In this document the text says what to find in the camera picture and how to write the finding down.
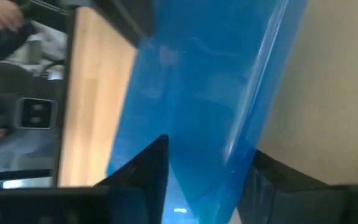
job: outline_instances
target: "wooden panel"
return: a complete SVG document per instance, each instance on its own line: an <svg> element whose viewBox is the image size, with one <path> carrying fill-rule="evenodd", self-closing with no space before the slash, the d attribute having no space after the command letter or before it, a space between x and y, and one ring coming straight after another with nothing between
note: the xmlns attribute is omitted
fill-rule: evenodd
<svg viewBox="0 0 358 224"><path fill-rule="evenodd" d="M136 50L94 10L77 9L59 186L102 180Z"/></svg>
<svg viewBox="0 0 358 224"><path fill-rule="evenodd" d="M309 1L260 148L327 183L358 182L358 1Z"/></svg>

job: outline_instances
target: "wooden board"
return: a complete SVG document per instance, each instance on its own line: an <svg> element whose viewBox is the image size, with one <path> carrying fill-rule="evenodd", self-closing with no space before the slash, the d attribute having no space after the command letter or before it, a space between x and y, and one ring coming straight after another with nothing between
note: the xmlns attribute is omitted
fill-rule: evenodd
<svg viewBox="0 0 358 224"><path fill-rule="evenodd" d="M136 49L96 11L77 9L59 186L105 177Z"/></svg>

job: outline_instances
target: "beige wall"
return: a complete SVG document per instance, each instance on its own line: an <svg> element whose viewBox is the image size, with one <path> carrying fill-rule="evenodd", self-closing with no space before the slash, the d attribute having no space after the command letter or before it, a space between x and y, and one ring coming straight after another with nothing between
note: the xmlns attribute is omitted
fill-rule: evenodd
<svg viewBox="0 0 358 224"><path fill-rule="evenodd" d="M358 0L310 0L262 151L330 184L358 182Z"/></svg>

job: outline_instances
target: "black frame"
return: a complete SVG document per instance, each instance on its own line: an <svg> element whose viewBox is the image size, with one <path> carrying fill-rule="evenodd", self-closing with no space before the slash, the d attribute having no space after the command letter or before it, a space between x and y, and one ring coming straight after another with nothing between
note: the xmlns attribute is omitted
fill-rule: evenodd
<svg viewBox="0 0 358 224"><path fill-rule="evenodd" d="M32 20L66 33L68 27L65 21L70 16L69 11L59 7L55 1L30 1L32 4L32 10L37 11L37 13L34 13L32 16Z"/></svg>
<svg viewBox="0 0 358 224"><path fill-rule="evenodd" d="M5 171L0 172L0 181L51 177L51 171L50 169Z"/></svg>
<svg viewBox="0 0 358 224"><path fill-rule="evenodd" d="M0 190L0 224L158 224L168 182L168 136L162 135L94 187Z"/></svg>
<svg viewBox="0 0 358 224"><path fill-rule="evenodd" d="M153 0L92 0L94 8L134 47L155 32Z"/></svg>
<svg viewBox="0 0 358 224"><path fill-rule="evenodd" d="M243 223L358 224L358 185L328 185L257 151L237 206Z"/></svg>
<svg viewBox="0 0 358 224"><path fill-rule="evenodd" d="M55 163L53 165L52 168L52 186L56 187L58 186L58 181L59 181L59 169L60 169L60 159L62 158L62 148L63 148L63 133L64 133L64 123L65 123L65 118L67 116L66 110L67 110L67 98L68 98L68 87L69 87L69 82L71 79L71 57L72 57L72 52L73 52L73 42L74 42L74 33L75 33L75 29L76 29L76 17L77 17L77 12L76 9L73 8L72 11L70 11L70 15L68 16L67 20L66 20L66 24L67 24L67 47L66 47L66 65L65 65L65 71L63 73L63 89L64 94L63 94L63 98L61 99L61 102L59 104L60 109L58 111L58 116L57 116L57 127L59 128L58 132L59 132L59 139L58 139L58 144L57 147L55 148Z"/></svg>

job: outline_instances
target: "blue plastic film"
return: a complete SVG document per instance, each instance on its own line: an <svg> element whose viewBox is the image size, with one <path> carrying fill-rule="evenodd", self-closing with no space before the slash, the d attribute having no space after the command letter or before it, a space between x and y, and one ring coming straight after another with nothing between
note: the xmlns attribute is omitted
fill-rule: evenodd
<svg viewBox="0 0 358 224"><path fill-rule="evenodd" d="M304 0L155 0L108 174L170 136L164 223L227 223L279 87Z"/></svg>

